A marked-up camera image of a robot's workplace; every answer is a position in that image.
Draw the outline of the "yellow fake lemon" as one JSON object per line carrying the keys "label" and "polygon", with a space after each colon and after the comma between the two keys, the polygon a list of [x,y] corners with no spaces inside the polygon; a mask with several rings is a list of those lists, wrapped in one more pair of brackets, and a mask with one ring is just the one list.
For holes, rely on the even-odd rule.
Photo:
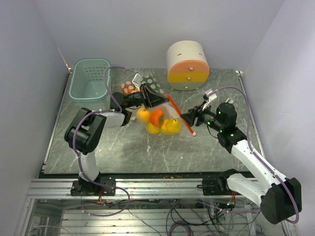
{"label": "yellow fake lemon", "polygon": [[159,134],[160,133],[160,127],[152,125],[150,122],[146,125],[146,130],[149,134]]}

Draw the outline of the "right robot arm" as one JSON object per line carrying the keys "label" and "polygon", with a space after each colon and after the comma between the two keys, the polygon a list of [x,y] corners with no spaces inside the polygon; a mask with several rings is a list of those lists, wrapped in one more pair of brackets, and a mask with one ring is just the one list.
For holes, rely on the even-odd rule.
{"label": "right robot arm", "polygon": [[249,138],[236,126],[237,112],[230,103],[221,103],[216,112],[195,106],[180,117],[189,126],[206,125],[217,131],[219,144],[240,160],[256,181],[230,169],[220,174],[217,189],[226,195],[231,191],[248,198],[260,207],[265,219],[278,224],[284,220],[295,224],[302,210],[301,184],[287,178],[252,147]]}

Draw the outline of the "round mini drawer cabinet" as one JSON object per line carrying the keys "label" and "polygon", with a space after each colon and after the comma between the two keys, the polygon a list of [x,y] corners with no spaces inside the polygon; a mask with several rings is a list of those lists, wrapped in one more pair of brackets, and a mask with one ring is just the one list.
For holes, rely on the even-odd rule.
{"label": "round mini drawer cabinet", "polygon": [[207,80],[210,68],[200,43],[178,41],[166,53],[167,80],[173,90],[197,90]]}

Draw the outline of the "clear red-zip bag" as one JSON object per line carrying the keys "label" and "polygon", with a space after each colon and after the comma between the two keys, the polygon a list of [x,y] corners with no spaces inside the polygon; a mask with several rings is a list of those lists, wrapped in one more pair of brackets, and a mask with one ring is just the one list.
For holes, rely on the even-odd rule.
{"label": "clear red-zip bag", "polygon": [[159,106],[154,107],[154,108],[150,108],[148,110],[150,110],[152,112],[152,111],[154,111],[156,109],[162,109],[164,111],[164,119],[173,119],[173,118],[175,118],[175,119],[178,119],[181,122],[181,131],[178,132],[178,133],[173,133],[172,136],[179,135],[182,132],[182,128],[187,128],[189,133],[193,137],[196,137],[196,133],[192,130],[192,128],[190,128],[190,126],[188,126],[186,124],[186,122],[182,118],[180,118],[181,111],[179,110],[178,106],[176,105],[174,100],[171,98],[171,96],[169,94],[167,94],[166,97],[169,99],[168,103],[164,103],[162,105],[159,105]]}

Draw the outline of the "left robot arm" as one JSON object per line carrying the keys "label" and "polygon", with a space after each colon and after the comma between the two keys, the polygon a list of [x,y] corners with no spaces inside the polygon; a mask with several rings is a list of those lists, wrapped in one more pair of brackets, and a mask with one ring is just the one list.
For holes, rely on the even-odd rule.
{"label": "left robot arm", "polygon": [[83,182],[83,189],[89,195],[100,191],[99,169],[96,165],[95,149],[104,128],[125,126],[132,112],[130,107],[144,106],[154,108],[169,99],[154,91],[148,84],[140,86],[140,90],[130,94],[115,92],[111,94],[110,109],[92,111],[80,108],[64,134],[64,140],[74,151],[79,165],[78,179]]}

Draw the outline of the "peach coloured fake fruit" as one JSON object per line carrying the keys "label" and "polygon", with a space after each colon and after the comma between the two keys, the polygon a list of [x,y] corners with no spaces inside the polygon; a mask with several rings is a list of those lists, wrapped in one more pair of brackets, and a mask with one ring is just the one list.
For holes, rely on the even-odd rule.
{"label": "peach coloured fake fruit", "polygon": [[141,107],[136,112],[137,120],[141,123],[149,123],[150,122],[150,116],[151,116],[151,111],[148,109],[145,109],[144,107]]}

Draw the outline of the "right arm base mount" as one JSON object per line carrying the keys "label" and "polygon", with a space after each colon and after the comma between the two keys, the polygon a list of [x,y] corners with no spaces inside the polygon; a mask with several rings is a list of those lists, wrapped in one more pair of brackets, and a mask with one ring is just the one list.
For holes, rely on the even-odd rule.
{"label": "right arm base mount", "polygon": [[227,178],[233,174],[242,174],[244,177],[252,177],[249,171],[237,171],[229,169],[224,172],[210,172],[210,176],[203,178],[196,188],[201,189],[204,196],[232,195],[227,185]]}

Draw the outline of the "yellow fake bell pepper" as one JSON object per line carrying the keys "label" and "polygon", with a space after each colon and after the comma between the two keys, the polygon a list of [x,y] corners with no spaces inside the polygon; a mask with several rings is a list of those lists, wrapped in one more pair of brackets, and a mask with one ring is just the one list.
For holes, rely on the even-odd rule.
{"label": "yellow fake bell pepper", "polygon": [[161,128],[160,128],[160,131],[161,131],[161,133],[163,133],[163,134],[165,134],[165,135],[173,135],[173,133],[172,132],[169,132],[167,129],[166,129],[166,123],[169,121],[169,119],[165,119],[164,121],[163,121],[163,124],[162,124],[162,126],[161,126]]}

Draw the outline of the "yellow fake pear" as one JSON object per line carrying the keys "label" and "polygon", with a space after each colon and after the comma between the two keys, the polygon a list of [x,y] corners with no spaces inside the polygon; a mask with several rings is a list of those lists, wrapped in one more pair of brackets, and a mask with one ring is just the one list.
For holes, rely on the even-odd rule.
{"label": "yellow fake pear", "polygon": [[165,123],[165,129],[169,132],[169,133],[178,133],[181,131],[181,122],[178,119],[169,119],[166,123]]}

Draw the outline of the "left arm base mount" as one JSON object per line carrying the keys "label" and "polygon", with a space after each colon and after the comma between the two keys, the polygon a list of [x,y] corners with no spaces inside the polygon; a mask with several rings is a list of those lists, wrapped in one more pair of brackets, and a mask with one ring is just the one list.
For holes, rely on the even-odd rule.
{"label": "left arm base mount", "polygon": [[93,184],[89,181],[86,181],[82,179],[81,177],[78,177],[77,180],[75,180],[72,183],[72,187],[70,190],[71,196],[98,196],[102,193],[103,196],[114,196],[116,189],[112,186],[116,185],[116,182],[109,178],[109,177],[102,177],[99,175],[95,182],[98,182],[102,184],[102,186]]}

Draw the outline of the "teal plastic basket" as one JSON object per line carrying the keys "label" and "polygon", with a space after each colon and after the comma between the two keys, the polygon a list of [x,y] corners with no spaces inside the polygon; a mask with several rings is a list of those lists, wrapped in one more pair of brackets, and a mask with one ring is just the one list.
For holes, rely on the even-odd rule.
{"label": "teal plastic basket", "polygon": [[78,61],[72,73],[69,98],[80,107],[90,110],[108,110],[111,88],[110,62],[106,59],[82,59]]}

